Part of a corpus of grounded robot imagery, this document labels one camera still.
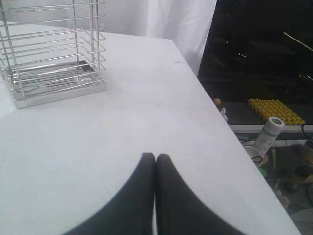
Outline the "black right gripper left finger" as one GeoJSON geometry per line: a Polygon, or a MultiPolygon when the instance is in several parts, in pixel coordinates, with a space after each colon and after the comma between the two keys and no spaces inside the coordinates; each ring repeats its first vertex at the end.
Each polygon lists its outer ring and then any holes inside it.
{"type": "Polygon", "coordinates": [[[155,198],[152,153],[143,153],[130,178],[96,214],[67,235],[151,235],[155,198]]]}

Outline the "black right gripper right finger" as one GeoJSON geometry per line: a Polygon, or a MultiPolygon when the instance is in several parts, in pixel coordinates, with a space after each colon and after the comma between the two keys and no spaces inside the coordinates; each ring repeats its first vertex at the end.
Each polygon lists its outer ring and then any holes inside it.
{"type": "Polygon", "coordinates": [[[156,160],[155,193],[159,235],[242,234],[193,193],[167,154],[160,154],[156,160]]]}

